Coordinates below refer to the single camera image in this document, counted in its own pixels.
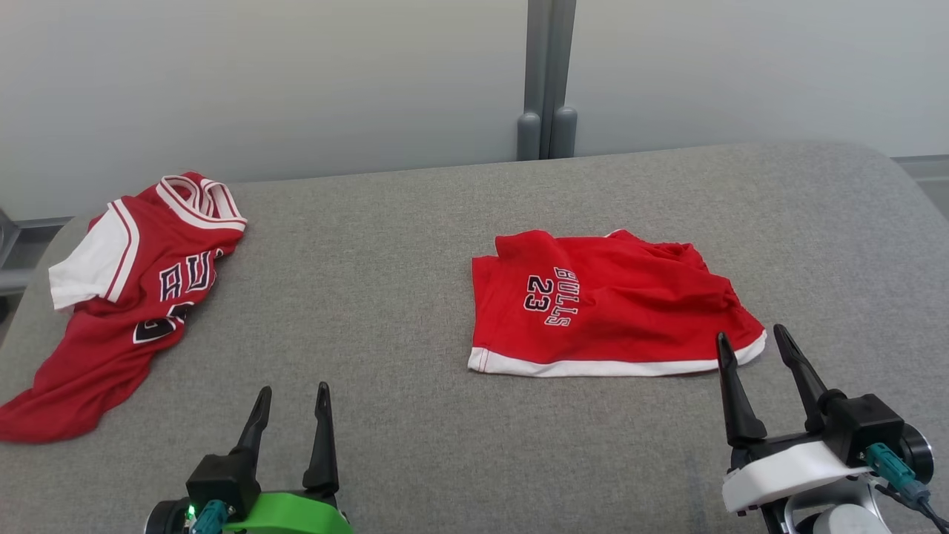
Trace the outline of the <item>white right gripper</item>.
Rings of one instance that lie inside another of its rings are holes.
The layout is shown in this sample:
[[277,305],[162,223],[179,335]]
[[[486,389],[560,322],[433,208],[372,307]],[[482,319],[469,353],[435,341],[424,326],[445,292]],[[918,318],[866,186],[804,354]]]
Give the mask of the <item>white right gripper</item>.
[[[802,401],[804,429],[809,434],[823,432],[820,399],[827,391],[826,385],[784,325],[775,324],[773,334]],[[725,332],[716,337],[716,351],[726,439],[733,449],[731,469],[721,491],[726,510],[746,512],[787,499],[794,510],[853,504],[874,513],[867,464],[848,466],[816,435],[765,439],[766,426],[750,405],[738,376],[738,356]]]

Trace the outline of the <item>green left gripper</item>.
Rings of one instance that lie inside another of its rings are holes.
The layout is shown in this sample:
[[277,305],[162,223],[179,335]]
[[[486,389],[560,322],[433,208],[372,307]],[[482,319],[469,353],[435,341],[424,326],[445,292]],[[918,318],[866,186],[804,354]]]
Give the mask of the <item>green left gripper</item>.
[[[237,445],[230,454],[247,458],[256,467],[263,432],[270,421],[271,386],[258,392]],[[304,489],[263,491],[246,518],[230,520],[223,534],[354,534],[352,524],[339,510],[340,480],[331,395],[328,383],[319,382],[314,408],[317,421],[311,460],[302,477]]]

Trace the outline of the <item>red basketball shorts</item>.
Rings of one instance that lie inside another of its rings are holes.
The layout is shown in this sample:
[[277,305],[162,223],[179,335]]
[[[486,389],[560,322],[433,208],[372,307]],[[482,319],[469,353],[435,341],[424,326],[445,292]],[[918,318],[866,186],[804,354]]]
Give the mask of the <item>red basketball shorts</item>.
[[722,332],[739,364],[766,347],[765,327],[690,243],[531,230],[495,250],[472,260],[471,371],[657,378],[715,371]]

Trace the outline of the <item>red white-sleeved basketball jersey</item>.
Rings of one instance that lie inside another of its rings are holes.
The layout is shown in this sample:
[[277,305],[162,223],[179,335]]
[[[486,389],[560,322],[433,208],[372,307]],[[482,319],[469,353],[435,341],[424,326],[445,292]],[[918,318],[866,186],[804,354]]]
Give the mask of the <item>red white-sleeved basketball jersey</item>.
[[33,385],[0,406],[0,442],[52,443],[97,428],[183,337],[247,225],[230,189],[196,172],[110,202],[48,271],[67,328]]

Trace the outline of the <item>grey partition bottom rail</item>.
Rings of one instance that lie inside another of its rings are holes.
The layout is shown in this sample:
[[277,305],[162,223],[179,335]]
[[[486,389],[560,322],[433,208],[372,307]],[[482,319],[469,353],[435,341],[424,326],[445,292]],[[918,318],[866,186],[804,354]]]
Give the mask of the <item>grey partition bottom rail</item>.
[[13,220],[6,213],[0,211],[0,226],[6,228],[17,228],[18,232],[24,232],[27,229],[34,228],[53,228],[62,227],[71,222],[72,217],[41,217],[34,220]]
[[920,182],[949,180],[949,154],[893,156],[892,161],[914,180]]

